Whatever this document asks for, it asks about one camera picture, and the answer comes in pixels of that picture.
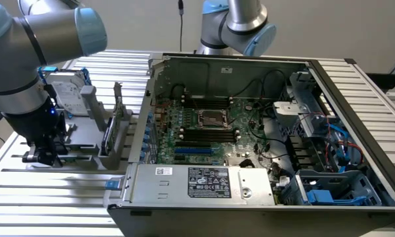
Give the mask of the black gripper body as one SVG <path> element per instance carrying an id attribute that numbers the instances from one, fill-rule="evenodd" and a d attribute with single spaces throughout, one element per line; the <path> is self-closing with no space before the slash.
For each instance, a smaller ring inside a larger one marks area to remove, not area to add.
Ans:
<path id="1" fill-rule="evenodd" d="M 19 115 L 3 113 L 14 132 L 21 135 L 30 147 L 22 156 L 23 163 L 39 163 L 61 167 L 59 155 L 67 154 L 63 144 L 66 135 L 63 113 L 55 110 L 50 98 L 31 112 Z"/>

